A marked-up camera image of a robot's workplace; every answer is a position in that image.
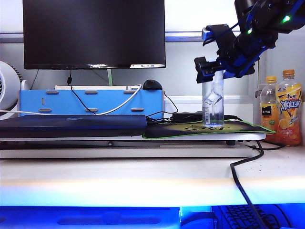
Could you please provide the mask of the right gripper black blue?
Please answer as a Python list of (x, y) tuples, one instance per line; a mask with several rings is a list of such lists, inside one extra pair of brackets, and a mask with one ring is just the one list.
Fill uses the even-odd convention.
[(254, 62), (267, 50), (262, 40), (253, 34), (235, 36), (234, 26), (228, 24), (207, 25), (202, 29), (203, 46), (216, 42), (217, 61), (209, 62), (205, 57), (194, 59), (197, 83), (211, 82), (218, 71), (224, 70), (224, 78), (241, 78), (254, 73)]

